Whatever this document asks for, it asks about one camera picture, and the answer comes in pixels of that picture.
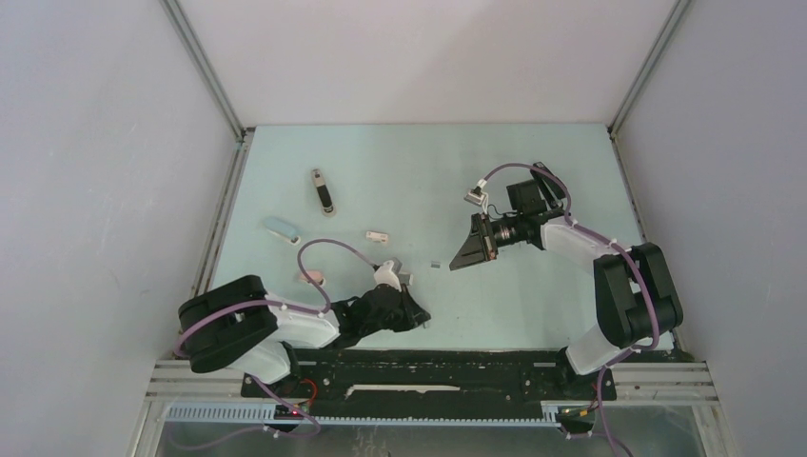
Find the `red wire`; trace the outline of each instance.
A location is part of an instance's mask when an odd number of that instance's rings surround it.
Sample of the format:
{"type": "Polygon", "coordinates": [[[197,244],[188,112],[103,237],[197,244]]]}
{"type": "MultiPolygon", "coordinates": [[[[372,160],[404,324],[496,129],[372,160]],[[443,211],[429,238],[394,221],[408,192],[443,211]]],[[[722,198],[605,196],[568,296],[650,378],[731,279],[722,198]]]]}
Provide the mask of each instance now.
{"type": "Polygon", "coordinates": [[[300,382],[301,383],[306,383],[306,384],[311,384],[311,388],[314,390],[313,393],[311,393],[311,398],[308,399],[308,407],[311,408],[311,405],[314,404],[314,399],[317,398],[317,393],[319,392],[319,390],[317,389],[317,385],[316,385],[316,383],[314,383],[313,381],[311,381],[308,378],[305,378],[305,379],[301,380],[300,382]]]}

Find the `gray floor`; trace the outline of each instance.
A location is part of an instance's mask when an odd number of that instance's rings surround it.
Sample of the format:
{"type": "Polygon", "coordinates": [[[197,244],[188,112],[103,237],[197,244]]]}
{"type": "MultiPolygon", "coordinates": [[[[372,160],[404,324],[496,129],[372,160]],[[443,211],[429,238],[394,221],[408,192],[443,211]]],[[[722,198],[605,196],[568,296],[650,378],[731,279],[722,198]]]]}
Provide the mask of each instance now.
{"type": "MultiPolygon", "coordinates": [[[[687,407],[611,407],[608,424],[634,455],[703,456],[698,428],[687,407]]],[[[172,424],[171,433],[185,445],[212,441],[243,426],[172,424]]],[[[275,440],[256,432],[217,447],[181,451],[163,440],[163,457],[610,457],[604,439],[568,442],[553,428],[519,427],[325,427],[314,438],[275,440]]]]}

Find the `white table surface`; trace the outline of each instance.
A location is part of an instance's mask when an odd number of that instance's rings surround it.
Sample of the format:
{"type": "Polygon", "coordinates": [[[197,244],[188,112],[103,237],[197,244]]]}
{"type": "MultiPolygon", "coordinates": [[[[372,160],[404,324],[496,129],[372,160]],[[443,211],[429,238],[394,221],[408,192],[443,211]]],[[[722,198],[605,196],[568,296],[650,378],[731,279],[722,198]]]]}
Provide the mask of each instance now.
{"type": "MultiPolygon", "coordinates": [[[[535,161],[568,186],[582,223],[624,244],[640,242],[602,125],[258,127],[212,285],[257,274],[287,299],[321,305],[318,292],[296,280],[297,247],[263,227],[273,215],[294,225],[303,242],[335,238],[377,263],[398,257],[414,274],[410,291],[432,315],[428,328],[381,331],[359,348],[564,347],[596,324],[588,272],[526,244],[502,248],[496,261],[448,270],[478,210],[464,202],[467,188],[501,163],[535,161]],[[320,211],[314,168],[325,175],[332,218],[320,211]],[[388,233],[388,245],[366,241],[367,230],[388,233]]],[[[497,173],[486,188],[491,203],[509,210],[505,187],[529,177],[525,169],[497,173]]],[[[374,286],[372,270],[342,248],[313,246],[304,262],[325,274],[334,300],[374,286]]],[[[659,349],[671,347],[663,335],[659,349]]]]}

